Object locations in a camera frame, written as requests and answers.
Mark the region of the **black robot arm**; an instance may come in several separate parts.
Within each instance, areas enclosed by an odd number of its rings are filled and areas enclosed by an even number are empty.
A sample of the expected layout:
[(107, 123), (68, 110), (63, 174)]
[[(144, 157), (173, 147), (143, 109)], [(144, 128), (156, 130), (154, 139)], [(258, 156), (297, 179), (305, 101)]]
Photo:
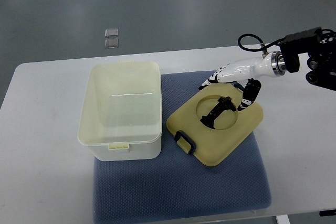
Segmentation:
[(316, 27), (286, 35), (277, 43), (286, 70), (290, 73), (300, 69), (300, 54), (308, 54), (306, 74), (309, 84), (335, 90), (335, 31)]

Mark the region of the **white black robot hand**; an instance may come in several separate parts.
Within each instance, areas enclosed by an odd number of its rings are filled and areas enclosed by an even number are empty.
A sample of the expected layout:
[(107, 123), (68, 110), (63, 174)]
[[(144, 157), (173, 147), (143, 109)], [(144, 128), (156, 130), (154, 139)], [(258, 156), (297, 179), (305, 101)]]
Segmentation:
[(215, 71), (199, 87), (199, 90), (215, 83), (234, 83), (247, 81), (243, 91), (243, 98), (237, 110), (242, 111), (254, 103), (261, 89), (262, 76), (277, 77), (281, 75), (275, 63), (275, 57), (268, 55), (266, 58), (249, 58), (229, 63)]

